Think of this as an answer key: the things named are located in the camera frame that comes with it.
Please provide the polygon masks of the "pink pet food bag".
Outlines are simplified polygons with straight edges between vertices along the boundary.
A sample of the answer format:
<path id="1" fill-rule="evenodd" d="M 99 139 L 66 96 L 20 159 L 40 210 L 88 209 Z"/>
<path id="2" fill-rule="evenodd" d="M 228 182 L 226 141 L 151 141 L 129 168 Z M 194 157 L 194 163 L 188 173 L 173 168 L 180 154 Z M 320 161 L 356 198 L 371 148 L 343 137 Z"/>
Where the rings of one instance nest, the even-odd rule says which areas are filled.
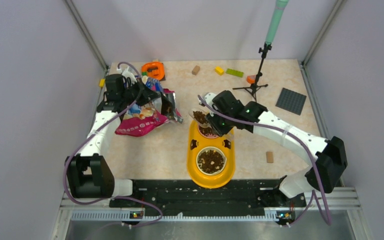
<path id="1" fill-rule="evenodd" d="M 183 123 L 184 119 L 177 109 L 176 93 L 164 88 L 155 78 L 143 75 L 141 80 L 145 83 L 146 89 L 157 93 L 158 97 L 143 106 L 137 104 L 132 106 L 124 115 L 115 133 L 142 137 L 169 122 Z"/>

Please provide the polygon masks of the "clear plastic scoop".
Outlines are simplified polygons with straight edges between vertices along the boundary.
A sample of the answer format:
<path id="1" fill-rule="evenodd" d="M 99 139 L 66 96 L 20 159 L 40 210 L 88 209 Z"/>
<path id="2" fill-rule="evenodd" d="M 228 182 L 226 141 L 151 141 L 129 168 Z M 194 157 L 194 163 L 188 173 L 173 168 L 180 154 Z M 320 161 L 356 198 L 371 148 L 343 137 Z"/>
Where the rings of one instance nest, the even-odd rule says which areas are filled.
<path id="1" fill-rule="evenodd" d="M 210 128 L 211 124 L 206 119 L 206 116 L 208 114 L 207 111 L 201 109 L 201 108 L 191 108 L 189 110 L 189 115 L 193 118 L 194 121 L 197 122 L 197 124 L 202 128 Z"/>

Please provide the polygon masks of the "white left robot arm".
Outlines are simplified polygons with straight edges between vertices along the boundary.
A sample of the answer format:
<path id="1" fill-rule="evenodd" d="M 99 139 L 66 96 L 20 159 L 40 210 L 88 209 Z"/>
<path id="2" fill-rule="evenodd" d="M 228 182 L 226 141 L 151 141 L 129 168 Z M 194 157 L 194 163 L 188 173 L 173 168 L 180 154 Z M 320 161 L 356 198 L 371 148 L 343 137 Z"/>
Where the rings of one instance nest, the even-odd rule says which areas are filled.
<path id="1" fill-rule="evenodd" d="M 96 107 L 91 130 L 64 164 L 64 191 L 73 202 L 118 196 L 129 207 L 140 202 L 141 194 L 133 188 L 133 181 L 116 179 L 105 156 L 125 114 L 151 105 L 161 98 L 161 90 L 157 79 L 138 75 L 130 66 L 104 78 L 103 98 Z"/>

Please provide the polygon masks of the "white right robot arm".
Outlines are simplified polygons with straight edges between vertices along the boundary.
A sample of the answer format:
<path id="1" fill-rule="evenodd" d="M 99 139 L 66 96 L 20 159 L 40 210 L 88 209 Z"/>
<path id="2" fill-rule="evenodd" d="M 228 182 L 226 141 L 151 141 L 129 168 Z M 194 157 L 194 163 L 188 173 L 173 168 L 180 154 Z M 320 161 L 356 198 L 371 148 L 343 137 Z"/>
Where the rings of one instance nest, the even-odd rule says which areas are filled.
<path id="1" fill-rule="evenodd" d="M 247 130 L 278 143 L 307 163 L 304 170 L 281 178 L 273 192 L 279 206 L 287 206 L 295 196 L 312 190 L 330 194 L 348 166 L 342 139 L 307 133 L 255 101 L 242 104 L 231 91 L 224 90 L 198 96 L 198 102 L 209 109 L 205 118 L 217 135 L 224 136 L 232 128 Z"/>

